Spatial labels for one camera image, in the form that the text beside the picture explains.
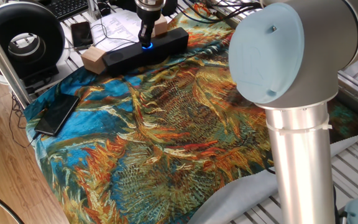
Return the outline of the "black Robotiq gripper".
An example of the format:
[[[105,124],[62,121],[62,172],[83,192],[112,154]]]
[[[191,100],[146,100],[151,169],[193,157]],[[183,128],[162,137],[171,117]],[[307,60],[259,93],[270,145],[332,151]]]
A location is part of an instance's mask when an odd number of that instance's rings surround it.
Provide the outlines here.
[[[141,8],[137,8],[137,15],[141,19],[141,27],[138,33],[139,42],[143,47],[149,47],[151,45],[151,36],[155,22],[161,16],[161,10],[158,11],[146,11]]]

